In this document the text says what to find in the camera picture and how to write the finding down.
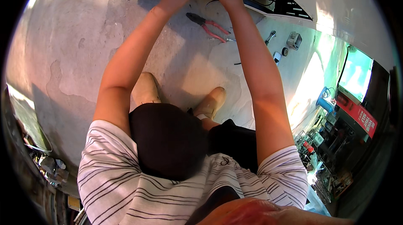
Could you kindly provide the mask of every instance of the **red sign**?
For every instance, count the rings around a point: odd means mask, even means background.
[[[337,97],[336,104],[350,115],[372,138],[378,122],[374,117],[361,105],[356,105],[343,93],[340,93],[341,97]]]

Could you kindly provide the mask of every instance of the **tan shoe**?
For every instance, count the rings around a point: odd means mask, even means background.
[[[155,85],[154,77],[149,72],[143,72],[140,74],[136,85],[131,92],[134,101],[137,106],[144,103],[154,102],[160,103],[160,97],[158,96],[157,86]]]
[[[206,117],[213,120],[217,111],[224,104],[225,98],[225,89],[223,87],[216,87],[196,107],[196,109],[193,111],[193,115],[197,117],[200,114],[204,114]]]

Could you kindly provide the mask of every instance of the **forearm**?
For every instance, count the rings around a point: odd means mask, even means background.
[[[260,100],[272,95],[284,98],[279,70],[252,17],[243,4],[227,10],[252,98]]]
[[[148,55],[171,14],[155,6],[118,48],[103,72],[101,89],[132,91]]]

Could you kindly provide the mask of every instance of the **black shorts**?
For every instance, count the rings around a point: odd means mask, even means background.
[[[146,103],[129,113],[141,170],[182,181],[199,171],[205,155],[223,153],[256,173],[256,133],[228,119],[206,131],[190,112],[167,103]]]

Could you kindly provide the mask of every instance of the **person's left arm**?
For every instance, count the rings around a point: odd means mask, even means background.
[[[93,121],[104,120],[130,136],[130,94],[169,18],[187,0],[161,0],[116,51],[103,72]]]

